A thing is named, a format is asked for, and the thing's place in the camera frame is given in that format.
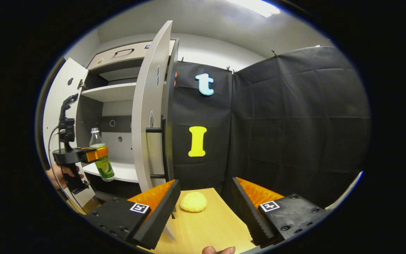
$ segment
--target yellow sponge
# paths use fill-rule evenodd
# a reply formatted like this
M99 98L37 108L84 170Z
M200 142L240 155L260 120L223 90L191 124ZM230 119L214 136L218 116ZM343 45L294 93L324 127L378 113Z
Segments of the yellow sponge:
M206 204L208 204L208 201L203 194L200 192L191 192L184 196L179 206L189 212L200 212L205 209Z

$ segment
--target cabinet shelf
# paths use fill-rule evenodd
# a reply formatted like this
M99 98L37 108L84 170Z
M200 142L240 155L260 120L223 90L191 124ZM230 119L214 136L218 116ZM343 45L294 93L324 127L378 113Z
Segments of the cabinet shelf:
M135 88L136 83L108 85L86 90L81 95L101 102L133 100Z
M112 169L114 170L115 180L131 182L131 183L138 183L136 169L134 164L129 163L120 163L111 161ZM95 163L91 163L85 167L83 167L84 172L92 174L92 175L100 175L98 172L97 166Z

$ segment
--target human hand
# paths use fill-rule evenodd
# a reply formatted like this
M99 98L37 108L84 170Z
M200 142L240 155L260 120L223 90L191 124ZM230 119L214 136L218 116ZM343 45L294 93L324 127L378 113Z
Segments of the human hand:
M220 252L220 254L234 254L235 251L236 248L233 246L224 249L223 251ZM217 254L217 251L216 249L214 249L214 247L208 246L202 250L202 254Z
M62 166L62 169L63 169L63 173L64 173L64 174L67 174L67 175L69 175L69 176L71 176L71 177L74 177L73 172L71 172L71 170L70 170L68 167ZM62 174L62 171L61 171L61 166L58 165L57 163L55 163L55 164L53 165L53 168L52 168L52 169L47 170L48 178L49 178L50 181L53 183L54 187L55 187L56 189L59 189L59 188L61 188L61 187L59 187L59 184L57 183L57 180L56 180L56 178L54 177L53 170L54 170L54 173L55 173L56 176L57 176L57 179L59 180L59 183L61 184L61 187L62 187L63 189L65 189L65 188L67 187L67 185L66 185L65 179L63 178L63 174Z

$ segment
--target drawer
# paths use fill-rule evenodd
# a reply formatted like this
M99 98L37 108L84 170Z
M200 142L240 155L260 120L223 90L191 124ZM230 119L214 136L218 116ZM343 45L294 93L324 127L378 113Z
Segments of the drawer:
M172 53L174 42L175 42L175 40L170 40L169 55L171 55L171 53ZM150 45L151 43L152 43L151 41L150 42L138 42L138 43L124 45L124 46L121 46L118 48L113 48L113 49L101 52L101 53L95 55L95 57L92 59L89 66L87 67L87 69L89 71L92 71L94 69L98 69L103 66L107 66L110 64L114 64L114 63L120 63L123 61L129 61L129 60L143 59L148 50L145 47L147 45Z

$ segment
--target cabinet door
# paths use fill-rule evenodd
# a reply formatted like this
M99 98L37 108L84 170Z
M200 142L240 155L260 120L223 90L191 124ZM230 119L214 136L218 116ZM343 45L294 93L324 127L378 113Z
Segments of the cabinet door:
M172 21L167 21L153 39L140 67L134 92L132 142L142 192L154 186L151 174L164 173L161 134L147 134L145 129L161 127L162 89L170 51L171 25Z
M51 85L50 91L48 92L47 101L45 103L45 111L43 112L43 144L45 146L45 151L47 155L49 154L51 160L54 160L52 157L52 151L59 148L59 137L58 135L56 135L54 138L52 138L50 151L48 151L48 141L51 135L51 131L59 123L59 114L62 103L66 98L76 93L79 94L79 100L81 88L78 89L78 85L81 79L84 82L87 77L87 73L88 70L86 68L82 67L79 63L69 58L59 70ZM70 106L70 109L66 111L66 116L68 118L74 118L76 120L76 108L78 106L78 102L76 101ZM74 142L70 142L70 146L76 147L76 139ZM76 165L80 167L79 173L81 175L84 175L81 163L77 163ZM65 189L65 192L69 196L70 201L75 204L73 196L71 195L68 188ZM88 188L75 195L75 198L81 206L84 206L93 196L95 196L95 192L93 192L92 188Z

